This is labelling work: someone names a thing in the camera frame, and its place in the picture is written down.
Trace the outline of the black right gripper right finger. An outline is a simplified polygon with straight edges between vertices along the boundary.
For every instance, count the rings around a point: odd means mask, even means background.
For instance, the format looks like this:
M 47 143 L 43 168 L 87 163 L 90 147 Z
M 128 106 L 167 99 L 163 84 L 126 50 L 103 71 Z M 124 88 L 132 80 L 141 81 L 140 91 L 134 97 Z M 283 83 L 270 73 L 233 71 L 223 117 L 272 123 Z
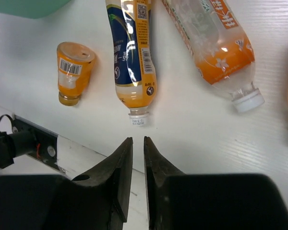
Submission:
M 150 137 L 144 162 L 151 230 L 288 230 L 288 209 L 264 174 L 185 174 Z

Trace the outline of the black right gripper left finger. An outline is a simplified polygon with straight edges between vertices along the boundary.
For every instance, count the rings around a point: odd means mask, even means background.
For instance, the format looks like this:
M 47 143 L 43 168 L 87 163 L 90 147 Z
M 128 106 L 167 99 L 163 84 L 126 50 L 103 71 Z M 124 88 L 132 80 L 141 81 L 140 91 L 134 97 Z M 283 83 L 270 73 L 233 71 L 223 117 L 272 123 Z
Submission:
M 127 221 L 133 140 L 70 180 L 0 174 L 0 230 L 121 230 Z

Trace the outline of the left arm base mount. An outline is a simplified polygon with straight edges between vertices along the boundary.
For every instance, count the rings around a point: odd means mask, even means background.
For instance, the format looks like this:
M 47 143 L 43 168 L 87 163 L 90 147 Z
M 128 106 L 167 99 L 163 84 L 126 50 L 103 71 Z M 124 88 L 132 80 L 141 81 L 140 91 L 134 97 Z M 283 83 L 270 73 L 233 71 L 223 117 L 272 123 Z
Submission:
M 0 169 L 14 164 L 15 158 L 27 155 L 65 173 L 58 165 L 58 134 L 17 115 L 12 117 L 3 114 L 0 122 L 4 117 L 8 118 L 11 124 L 12 133 L 0 131 Z

